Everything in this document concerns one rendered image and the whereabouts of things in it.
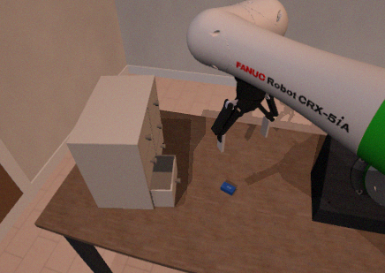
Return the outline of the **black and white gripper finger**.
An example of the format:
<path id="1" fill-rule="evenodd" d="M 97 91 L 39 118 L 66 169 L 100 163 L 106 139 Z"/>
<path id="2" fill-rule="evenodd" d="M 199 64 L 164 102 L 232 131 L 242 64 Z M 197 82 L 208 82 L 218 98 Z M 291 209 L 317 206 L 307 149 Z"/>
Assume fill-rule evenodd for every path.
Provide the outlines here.
<path id="1" fill-rule="evenodd" d="M 242 117 L 247 110 L 251 108 L 251 104 L 248 102 L 245 107 L 238 111 L 237 100 L 229 101 L 226 99 L 223 104 L 223 108 L 220 111 L 217 119 L 215 120 L 211 130 L 217 135 L 217 147 L 221 152 L 224 151 L 225 133 L 236 122 L 239 117 Z M 234 108 L 233 108 L 234 107 Z"/>
<path id="2" fill-rule="evenodd" d="M 260 133 L 265 138 L 267 138 L 268 137 L 268 131 L 269 131 L 270 123 L 275 120 L 273 117 L 277 117 L 278 116 L 278 111 L 277 111 L 277 108 L 276 108 L 274 97 L 266 93 L 265 98 L 266 98 L 266 101 L 268 103 L 268 107 L 269 107 L 270 112 L 268 112 L 258 101 L 255 101 L 254 104 L 265 115 L 265 116 L 263 116 Z"/>

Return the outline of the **blue rectangular block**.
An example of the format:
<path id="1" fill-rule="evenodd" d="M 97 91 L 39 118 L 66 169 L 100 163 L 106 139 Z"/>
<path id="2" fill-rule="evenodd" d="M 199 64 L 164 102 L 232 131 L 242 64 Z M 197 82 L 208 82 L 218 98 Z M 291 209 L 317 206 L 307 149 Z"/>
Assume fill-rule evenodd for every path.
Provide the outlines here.
<path id="1" fill-rule="evenodd" d="M 222 190 L 222 191 L 224 191 L 227 194 L 232 196 L 234 194 L 234 192 L 236 191 L 236 187 L 232 186 L 232 185 L 230 185 L 230 184 L 228 184 L 226 182 L 223 182 L 223 184 L 221 185 L 220 190 Z"/>

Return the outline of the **beige small chest of drawers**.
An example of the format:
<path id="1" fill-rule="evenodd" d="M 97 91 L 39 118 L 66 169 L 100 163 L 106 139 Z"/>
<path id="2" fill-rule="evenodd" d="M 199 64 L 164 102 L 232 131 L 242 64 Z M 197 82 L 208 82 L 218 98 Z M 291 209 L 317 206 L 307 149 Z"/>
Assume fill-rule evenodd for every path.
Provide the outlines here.
<path id="1" fill-rule="evenodd" d="M 101 76 L 66 143 L 98 208 L 154 209 L 138 145 L 154 81 Z"/>

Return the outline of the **tan wooden drawer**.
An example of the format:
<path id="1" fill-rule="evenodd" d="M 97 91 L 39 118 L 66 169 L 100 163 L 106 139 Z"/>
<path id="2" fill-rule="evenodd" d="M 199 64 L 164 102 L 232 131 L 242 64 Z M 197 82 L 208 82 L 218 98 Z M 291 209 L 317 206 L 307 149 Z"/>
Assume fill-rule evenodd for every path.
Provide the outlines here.
<path id="1" fill-rule="evenodd" d="M 140 134 L 140 140 L 139 140 L 139 149 L 140 149 L 140 155 L 143 163 L 143 167 L 145 165 L 146 157 L 147 157 L 147 149 L 149 141 L 153 139 L 153 135 L 151 134 L 151 126 L 149 121 L 149 115 L 148 111 L 146 112 L 146 116 L 144 119 L 144 123 L 142 126 L 141 134 Z"/>
<path id="2" fill-rule="evenodd" d="M 157 142 L 157 148 L 156 148 L 156 154 L 161 155 L 162 149 L 165 148 L 165 144 L 163 144 L 163 135 L 162 135 L 162 129 L 160 129 L 158 142 Z"/>
<path id="3" fill-rule="evenodd" d="M 148 102 L 148 111 L 149 111 L 149 116 L 150 116 L 151 127 L 153 127 L 153 123 L 154 123 L 156 106 L 159 106 L 159 101 L 157 99 L 156 85 L 155 85 L 155 81 L 154 81 L 151 95 L 150 95 L 149 102 Z"/>
<path id="4" fill-rule="evenodd" d="M 157 128 L 159 127 L 159 128 Z M 157 140 L 158 140 L 158 135 L 159 135 L 159 130 L 162 129 L 162 124 L 161 124 L 161 119 L 160 119 L 160 112 L 159 112 L 159 106 L 157 106 L 156 113 L 155 113 L 155 121 L 153 125 L 153 137 L 154 137 L 154 143 L 155 143 L 155 150 L 156 150 L 156 145 L 157 145 Z"/>
<path id="5" fill-rule="evenodd" d="M 155 155 L 155 157 L 156 163 L 149 189 L 153 207 L 174 207 L 176 185 L 177 182 L 180 184 L 180 178 L 177 178 L 176 157 L 174 155 Z"/>
<path id="6" fill-rule="evenodd" d="M 144 169 L 145 174 L 146 174 L 146 178 L 147 178 L 148 189 L 150 186 L 150 180 L 151 180 L 151 175 L 152 175 L 154 163 L 156 163 L 155 146 L 154 146 L 154 141 L 151 140 L 149 142 L 149 147 L 148 147 L 148 152 L 147 152 L 147 160 L 146 160 L 145 169 Z"/>

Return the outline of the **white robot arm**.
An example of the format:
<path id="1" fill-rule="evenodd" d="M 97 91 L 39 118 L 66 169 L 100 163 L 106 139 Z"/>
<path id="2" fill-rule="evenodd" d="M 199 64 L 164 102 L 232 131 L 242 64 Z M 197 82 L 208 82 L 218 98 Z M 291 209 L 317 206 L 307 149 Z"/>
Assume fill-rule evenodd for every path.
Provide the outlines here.
<path id="1" fill-rule="evenodd" d="M 197 61 L 275 97 L 357 155 L 352 188 L 385 207 L 385 68 L 293 41 L 287 27 L 278 0 L 245 0 L 200 12 L 186 40 Z"/>

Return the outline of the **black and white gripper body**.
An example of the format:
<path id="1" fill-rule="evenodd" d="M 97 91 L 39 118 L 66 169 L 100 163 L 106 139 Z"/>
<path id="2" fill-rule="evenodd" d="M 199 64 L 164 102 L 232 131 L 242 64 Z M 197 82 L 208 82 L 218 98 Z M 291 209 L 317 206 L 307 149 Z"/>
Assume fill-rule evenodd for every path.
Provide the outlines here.
<path id="1" fill-rule="evenodd" d="M 258 88 L 244 87 L 240 85 L 238 82 L 237 82 L 236 92 L 237 92 L 237 96 L 235 100 L 238 99 L 237 106 L 240 110 L 242 110 L 248 102 L 252 105 L 252 107 L 249 110 L 247 110 L 245 113 L 249 111 L 254 111 L 255 109 L 257 109 L 258 107 L 256 107 L 254 102 L 258 101 L 259 103 L 261 103 L 264 100 L 266 95 L 264 91 Z"/>

